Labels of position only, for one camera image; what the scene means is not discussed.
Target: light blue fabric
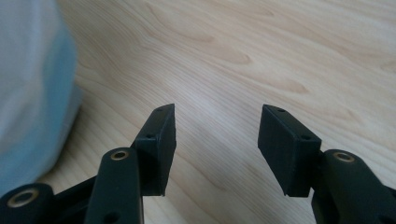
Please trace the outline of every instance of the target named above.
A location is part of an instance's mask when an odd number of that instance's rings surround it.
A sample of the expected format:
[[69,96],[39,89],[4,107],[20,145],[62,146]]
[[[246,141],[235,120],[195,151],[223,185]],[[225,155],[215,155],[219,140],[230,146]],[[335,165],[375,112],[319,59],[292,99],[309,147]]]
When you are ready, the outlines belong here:
[[55,1],[1,1],[0,30],[2,196],[56,162],[77,59]]

